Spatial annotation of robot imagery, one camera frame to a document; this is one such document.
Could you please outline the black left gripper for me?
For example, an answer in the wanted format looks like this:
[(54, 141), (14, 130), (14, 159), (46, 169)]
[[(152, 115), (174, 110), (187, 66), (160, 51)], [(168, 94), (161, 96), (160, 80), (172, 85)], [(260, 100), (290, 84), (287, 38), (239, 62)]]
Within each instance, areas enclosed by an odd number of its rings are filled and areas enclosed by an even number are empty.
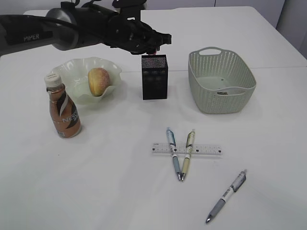
[(107, 23), (105, 44), (133, 55), (147, 54), (151, 49), (160, 49), (160, 46), (171, 43), (172, 35), (160, 33), (141, 21), (114, 16)]

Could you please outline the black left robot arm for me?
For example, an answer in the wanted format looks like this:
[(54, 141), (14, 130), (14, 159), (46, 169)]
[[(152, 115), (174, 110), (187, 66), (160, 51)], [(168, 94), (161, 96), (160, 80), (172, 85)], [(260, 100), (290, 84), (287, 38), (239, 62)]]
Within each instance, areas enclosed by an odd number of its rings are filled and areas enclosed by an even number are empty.
[(0, 54), (7, 55), (53, 45), (61, 51), (104, 44), (133, 55), (155, 54), (171, 44), (170, 34), (160, 33), (141, 21), (144, 0), (115, 0), (114, 10), (91, 0), (63, 1), (46, 16), (6, 14), (0, 17)]

